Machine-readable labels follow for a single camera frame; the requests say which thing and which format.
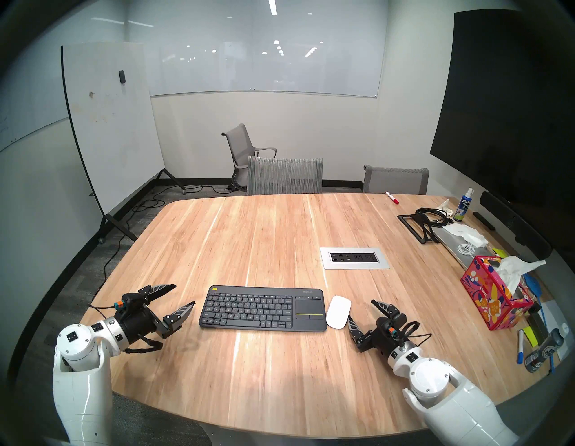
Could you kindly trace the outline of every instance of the touchpad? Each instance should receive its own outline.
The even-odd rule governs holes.
[[[296,314],[325,314],[323,299],[296,300]]]

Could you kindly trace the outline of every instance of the gray carpet floor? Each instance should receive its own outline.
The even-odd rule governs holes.
[[[146,199],[162,190],[166,186],[156,186]],[[216,186],[216,190],[223,192],[223,186]],[[359,189],[323,188],[329,193],[361,192]],[[231,196],[243,195],[243,192],[233,192]],[[165,190],[158,198],[166,203],[177,200],[193,200],[199,198],[221,196],[212,188],[204,188],[197,193],[182,195],[178,188]],[[161,208],[145,209],[137,212],[130,219],[132,232],[141,234],[158,214]],[[123,221],[131,217],[129,212]],[[52,397],[52,367],[56,337],[62,328],[79,321],[88,309],[88,305],[104,280],[102,268],[108,259],[116,252],[118,241],[122,233],[112,230],[102,245],[98,245],[83,262],[80,268],[68,281],[61,293],[36,330],[18,374],[14,393],[23,403],[28,413],[26,416],[35,420],[37,431],[46,437],[66,440],[66,431],[56,409]],[[132,246],[127,237],[120,243],[118,254],[110,261],[106,271],[109,275],[122,260],[125,253]],[[114,394],[114,424],[113,438],[115,445],[206,445],[212,444],[208,435],[194,421],[178,417],[149,406]],[[421,430],[398,436],[380,437],[361,440],[323,440],[321,445],[357,445],[372,446],[393,443],[395,446],[425,444],[429,446],[440,445],[439,440],[429,431]]]

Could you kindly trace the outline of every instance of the chair backrest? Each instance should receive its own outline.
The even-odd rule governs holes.
[[[221,136],[225,136],[228,140],[234,163],[238,166],[247,165],[248,157],[255,155],[255,149],[248,136],[246,126],[240,124],[229,132],[222,133]]]
[[[407,193],[426,195],[430,171],[423,169],[394,169],[366,164],[363,191],[365,193]]]
[[[323,158],[248,157],[248,195],[321,193]]]

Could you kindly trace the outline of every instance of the marker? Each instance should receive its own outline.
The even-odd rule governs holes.
[[[391,195],[389,192],[386,192],[385,194],[389,197],[389,199],[392,202],[394,202],[395,204],[399,204],[399,201],[397,201],[397,199],[393,195]]]
[[[519,343],[517,345],[517,363],[523,364],[523,330],[518,331]]]

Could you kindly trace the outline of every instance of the logitech keyboard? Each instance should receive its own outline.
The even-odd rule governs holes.
[[[272,331],[325,331],[323,291],[317,288],[257,288],[213,285],[200,326]]]

